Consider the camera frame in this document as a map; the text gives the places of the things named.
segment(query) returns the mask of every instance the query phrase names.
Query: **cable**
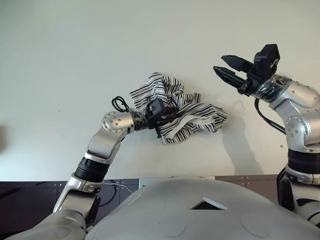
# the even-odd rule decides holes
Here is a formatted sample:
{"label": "cable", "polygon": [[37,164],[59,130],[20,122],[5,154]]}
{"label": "cable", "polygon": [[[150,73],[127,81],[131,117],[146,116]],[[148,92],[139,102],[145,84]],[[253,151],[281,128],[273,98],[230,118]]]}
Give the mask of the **cable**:
{"label": "cable", "polygon": [[107,201],[106,203],[104,203],[104,204],[101,204],[101,205],[99,205],[99,208],[100,207],[104,207],[104,206],[106,206],[106,205],[108,205],[109,203],[111,203],[112,202],[112,200],[113,199],[115,199],[115,197],[116,197],[116,194],[117,194],[117,187],[116,187],[116,183],[113,181],[113,180],[110,180],[110,182],[111,183],[109,183],[110,185],[113,185],[113,188],[114,188],[114,194],[113,194],[113,196],[110,198],[110,200],[109,201]]}
{"label": "cable", "polygon": [[286,135],[286,130],[283,126],[280,126],[279,124],[275,123],[274,121],[270,120],[269,118],[265,117],[260,109],[259,109],[259,98],[256,98],[254,100],[254,107],[256,109],[256,111],[258,112],[258,114],[260,115],[260,117],[263,118],[263,120],[266,121],[267,124],[269,124],[271,127],[277,129],[279,132],[283,133],[284,135]]}
{"label": "cable", "polygon": [[123,112],[129,112],[129,106],[126,103],[126,101],[121,96],[116,96],[111,100],[111,104],[114,107],[115,110],[123,113]]}
{"label": "cable", "polygon": [[313,213],[311,216],[309,216],[307,221],[310,221],[317,214],[320,214],[320,211],[317,211],[317,212]]}
{"label": "cable", "polygon": [[285,172],[286,172],[286,167],[284,167],[276,176],[276,189],[279,188],[280,180],[284,177]]}
{"label": "cable", "polygon": [[[47,181],[39,182],[39,183],[36,184],[36,186],[39,186],[39,185],[44,184],[44,183],[47,183]],[[20,187],[15,187],[15,188],[10,189],[10,190],[8,190],[6,192],[3,192],[3,193],[0,194],[0,199],[4,199],[5,197],[10,196],[10,195],[12,195],[12,194],[14,194],[14,193],[16,193],[16,192],[18,192],[20,190],[21,190]]]}
{"label": "cable", "polygon": [[123,187],[123,188],[126,188],[130,193],[134,193],[133,191],[131,191],[126,185],[121,185],[121,184],[118,184],[118,183],[104,183],[105,185],[117,185],[119,187]]}

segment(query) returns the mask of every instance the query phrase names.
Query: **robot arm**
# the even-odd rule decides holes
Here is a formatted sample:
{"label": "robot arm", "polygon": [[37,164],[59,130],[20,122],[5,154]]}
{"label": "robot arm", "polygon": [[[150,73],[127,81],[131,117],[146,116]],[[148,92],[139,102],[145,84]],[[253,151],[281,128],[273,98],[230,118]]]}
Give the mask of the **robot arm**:
{"label": "robot arm", "polygon": [[213,69],[240,94],[269,103],[284,122],[279,129],[286,134],[288,163],[278,176],[278,201],[301,217],[320,224],[320,95],[309,86],[277,75],[280,60],[276,44],[266,45],[254,63],[226,55],[222,59],[233,69],[247,73],[247,79],[225,68]]}
{"label": "robot arm", "polygon": [[99,131],[92,137],[76,171],[72,173],[58,198],[53,213],[34,228],[8,240],[47,239],[80,240],[96,218],[100,198],[97,193],[126,135],[158,126],[179,117],[156,98],[149,102],[145,113],[126,109],[103,116]]}

